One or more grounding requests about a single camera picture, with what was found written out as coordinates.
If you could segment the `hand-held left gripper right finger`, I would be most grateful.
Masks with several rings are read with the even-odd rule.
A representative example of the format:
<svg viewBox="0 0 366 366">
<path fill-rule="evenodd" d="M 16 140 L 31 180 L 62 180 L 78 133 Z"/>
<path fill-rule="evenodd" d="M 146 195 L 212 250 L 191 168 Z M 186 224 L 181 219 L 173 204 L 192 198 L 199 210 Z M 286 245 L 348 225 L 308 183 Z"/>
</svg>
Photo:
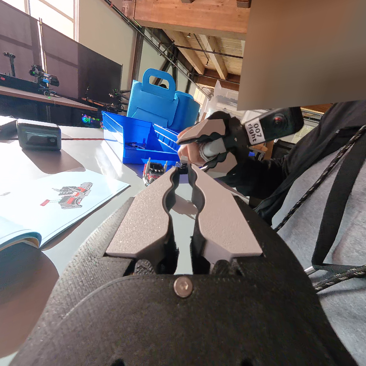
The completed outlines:
<svg viewBox="0 0 366 366">
<path fill-rule="evenodd" d="M 188 165 L 188 178 L 198 210 L 190 243 L 193 274 L 209 274 L 220 260 L 261 256 L 262 248 L 239 206 L 243 200 L 195 165 Z"/>
</svg>

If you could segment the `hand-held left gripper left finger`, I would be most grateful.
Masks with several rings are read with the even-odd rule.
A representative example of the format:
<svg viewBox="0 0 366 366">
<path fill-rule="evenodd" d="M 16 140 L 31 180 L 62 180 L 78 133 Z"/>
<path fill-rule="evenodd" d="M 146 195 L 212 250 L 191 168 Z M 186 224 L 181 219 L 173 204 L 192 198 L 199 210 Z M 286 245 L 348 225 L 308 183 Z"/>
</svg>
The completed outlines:
<svg viewBox="0 0 366 366">
<path fill-rule="evenodd" d="M 179 179 L 179 169 L 171 168 L 134 197 L 106 249 L 108 256 L 145 259 L 156 273 L 175 273 L 179 250 L 170 210 Z"/>
</svg>

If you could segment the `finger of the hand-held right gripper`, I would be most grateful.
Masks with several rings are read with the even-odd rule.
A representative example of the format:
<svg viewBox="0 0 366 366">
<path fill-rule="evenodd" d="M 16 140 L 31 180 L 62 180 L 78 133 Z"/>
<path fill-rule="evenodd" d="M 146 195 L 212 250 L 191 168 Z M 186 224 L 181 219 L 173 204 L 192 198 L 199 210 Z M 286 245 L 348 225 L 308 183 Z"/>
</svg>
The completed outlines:
<svg viewBox="0 0 366 366">
<path fill-rule="evenodd" d="M 184 132 L 176 141 L 177 144 L 191 142 L 207 143 L 218 140 L 226 134 L 223 119 L 205 119 Z"/>
<path fill-rule="evenodd" d="M 225 177 L 237 165 L 232 153 L 221 153 L 200 169 L 213 179 Z"/>
</svg>

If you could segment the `black red toy brick truck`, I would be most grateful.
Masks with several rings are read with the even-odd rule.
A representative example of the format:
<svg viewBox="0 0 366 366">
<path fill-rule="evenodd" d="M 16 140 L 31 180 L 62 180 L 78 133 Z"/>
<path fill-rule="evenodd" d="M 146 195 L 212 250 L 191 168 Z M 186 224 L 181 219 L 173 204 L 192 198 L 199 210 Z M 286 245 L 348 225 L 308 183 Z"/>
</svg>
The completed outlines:
<svg viewBox="0 0 366 366">
<path fill-rule="evenodd" d="M 147 163 L 144 165 L 142 180 L 144 185 L 147 187 L 156 181 L 160 176 L 162 176 L 169 168 L 168 161 L 164 165 L 158 162 L 152 162 L 151 158 L 148 159 Z"/>
</svg>

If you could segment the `blue plastic parts bin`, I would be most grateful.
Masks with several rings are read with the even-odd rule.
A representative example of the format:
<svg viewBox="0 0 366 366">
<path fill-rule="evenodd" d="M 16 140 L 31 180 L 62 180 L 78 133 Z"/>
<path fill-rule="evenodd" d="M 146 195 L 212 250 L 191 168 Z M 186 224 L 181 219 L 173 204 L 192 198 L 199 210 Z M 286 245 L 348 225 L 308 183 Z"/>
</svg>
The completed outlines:
<svg viewBox="0 0 366 366">
<path fill-rule="evenodd" d="M 102 112 L 104 140 L 123 164 L 152 162 L 174 166 L 179 161 L 178 153 L 157 151 L 159 148 L 153 123 Z"/>
<path fill-rule="evenodd" d="M 159 146 L 159 148 L 156 148 L 156 150 L 168 153 L 177 153 L 180 148 L 180 146 L 176 143 L 179 132 L 170 130 L 157 124 L 153 124 L 153 128 Z"/>
</svg>

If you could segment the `light blue instruction booklet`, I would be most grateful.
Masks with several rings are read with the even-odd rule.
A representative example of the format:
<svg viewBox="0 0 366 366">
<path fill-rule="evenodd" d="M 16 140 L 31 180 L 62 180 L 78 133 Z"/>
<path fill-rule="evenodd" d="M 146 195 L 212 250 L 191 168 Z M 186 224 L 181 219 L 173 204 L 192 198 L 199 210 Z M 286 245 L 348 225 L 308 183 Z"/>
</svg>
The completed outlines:
<svg viewBox="0 0 366 366">
<path fill-rule="evenodd" d="M 129 186 L 90 170 L 17 184 L 1 193 L 0 249 L 18 243 L 40 249 Z"/>
</svg>

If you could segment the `person's right forearm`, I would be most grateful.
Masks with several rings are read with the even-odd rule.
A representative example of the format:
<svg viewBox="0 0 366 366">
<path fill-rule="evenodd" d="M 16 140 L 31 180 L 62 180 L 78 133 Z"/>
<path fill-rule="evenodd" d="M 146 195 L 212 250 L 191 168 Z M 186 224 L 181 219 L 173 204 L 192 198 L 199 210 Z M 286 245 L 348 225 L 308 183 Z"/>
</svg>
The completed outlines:
<svg viewBox="0 0 366 366">
<path fill-rule="evenodd" d="M 244 196 L 266 199 L 287 176 L 287 156 L 262 161 L 248 157 L 219 180 L 235 188 Z"/>
</svg>

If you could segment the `grey desk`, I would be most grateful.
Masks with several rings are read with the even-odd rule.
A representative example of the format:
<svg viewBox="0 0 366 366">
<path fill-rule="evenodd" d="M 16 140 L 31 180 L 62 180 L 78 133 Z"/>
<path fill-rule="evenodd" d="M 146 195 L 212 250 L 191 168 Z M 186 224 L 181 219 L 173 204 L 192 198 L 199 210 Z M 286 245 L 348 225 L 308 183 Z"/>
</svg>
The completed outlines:
<svg viewBox="0 0 366 366">
<path fill-rule="evenodd" d="M 1 193 L 62 171 L 95 171 L 130 187 L 44 246 L 16 244 L 1 251 L 1 365 L 9 365 L 37 323 L 52 287 L 80 245 L 125 201 L 144 189 L 143 166 L 123 165 L 102 140 L 102 130 L 61 126 L 62 150 L 23 151 L 1 141 Z"/>
</svg>

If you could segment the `person's right hand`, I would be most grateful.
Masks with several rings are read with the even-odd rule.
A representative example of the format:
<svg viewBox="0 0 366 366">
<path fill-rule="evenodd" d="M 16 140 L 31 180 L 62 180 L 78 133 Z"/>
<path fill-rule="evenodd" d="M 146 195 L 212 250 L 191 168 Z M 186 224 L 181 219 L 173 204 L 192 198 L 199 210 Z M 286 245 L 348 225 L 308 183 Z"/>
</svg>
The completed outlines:
<svg viewBox="0 0 366 366">
<path fill-rule="evenodd" d="M 206 164 L 206 161 L 200 155 L 200 144 L 192 142 L 189 144 L 183 144 L 178 150 L 178 156 L 181 158 L 186 157 L 188 162 L 198 167 L 202 167 Z"/>
</svg>

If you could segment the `blue felt bag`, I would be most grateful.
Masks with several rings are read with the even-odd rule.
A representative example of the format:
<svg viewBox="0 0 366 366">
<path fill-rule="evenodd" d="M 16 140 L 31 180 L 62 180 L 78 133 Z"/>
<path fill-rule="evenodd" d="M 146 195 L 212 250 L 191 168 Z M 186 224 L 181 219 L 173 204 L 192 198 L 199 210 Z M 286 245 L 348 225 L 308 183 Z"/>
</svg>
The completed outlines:
<svg viewBox="0 0 366 366">
<path fill-rule="evenodd" d="M 164 83 L 168 89 L 159 85 Z M 193 126 L 200 104 L 192 95 L 176 91 L 173 77 L 164 71 L 149 68 L 142 82 L 134 80 L 130 92 L 127 117 L 152 122 L 181 132 Z"/>
</svg>

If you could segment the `dark grey cube device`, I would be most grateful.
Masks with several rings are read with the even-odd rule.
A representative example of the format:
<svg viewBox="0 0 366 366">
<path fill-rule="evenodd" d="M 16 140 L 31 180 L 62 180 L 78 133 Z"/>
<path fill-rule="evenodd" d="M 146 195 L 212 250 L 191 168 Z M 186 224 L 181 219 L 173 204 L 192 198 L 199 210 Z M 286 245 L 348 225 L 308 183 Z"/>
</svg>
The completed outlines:
<svg viewBox="0 0 366 366">
<path fill-rule="evenodd" d="M 19 145 L 24 150 L 61 150 L 62 132 L 54 123 L 18 119 L 16 128 Z"/>
</svg>

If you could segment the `long wooden table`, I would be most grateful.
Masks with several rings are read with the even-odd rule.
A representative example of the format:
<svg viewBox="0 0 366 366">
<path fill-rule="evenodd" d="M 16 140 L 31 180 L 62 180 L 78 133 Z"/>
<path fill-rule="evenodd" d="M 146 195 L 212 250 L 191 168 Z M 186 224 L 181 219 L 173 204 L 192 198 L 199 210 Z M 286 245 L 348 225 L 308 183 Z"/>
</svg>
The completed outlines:
<svg viewBox="0 0 366 366">
<path fill-rule="evenodd" d="M 43 94 L 37 94 L 32 93 L 28 91 L 18 90 L 9 88 L 6 86 L 0 86 L 0 94 L 2 96 L 8 96 L 8 97 L 16 97 L 16 98 L 22 98 L 42 103 L 51 103 L 53 105 L 61 105 L 66 107 L 73 107 L 78 108 L 82 110 L 89 110 L 93 112 L 97 112 L 98 109 L 83 103 L 79 103 L 64 97 L 55 97 L 55 96 L 45 96 Z"/>
</svg>

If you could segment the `black adapter box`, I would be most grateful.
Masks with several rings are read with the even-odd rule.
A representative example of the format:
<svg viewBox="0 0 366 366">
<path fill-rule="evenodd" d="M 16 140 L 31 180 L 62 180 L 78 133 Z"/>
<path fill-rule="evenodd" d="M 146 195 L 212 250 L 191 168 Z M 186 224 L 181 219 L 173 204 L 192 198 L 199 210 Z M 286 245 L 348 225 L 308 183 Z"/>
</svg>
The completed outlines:
<svg viewBox="0 0 366 366">
<path fill-rule="evenodd" d="M 17 119 L 11 116 L 0 116 L 0 140 L 9 140 L 17 135 Z"/>
</svg>

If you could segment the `black wall screen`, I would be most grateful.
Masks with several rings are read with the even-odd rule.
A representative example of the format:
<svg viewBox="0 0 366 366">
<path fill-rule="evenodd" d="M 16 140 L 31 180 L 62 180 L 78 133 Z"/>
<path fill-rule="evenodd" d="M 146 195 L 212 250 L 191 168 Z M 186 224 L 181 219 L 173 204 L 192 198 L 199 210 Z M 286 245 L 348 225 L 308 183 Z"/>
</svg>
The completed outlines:
<svg viewBox="0 0 366 366">
<path fill-rule="evenodd" d="M 123 66 L 78 44 L 78 97 L 112 103 L 110 94 L 121 89 Z"/>
</svg>

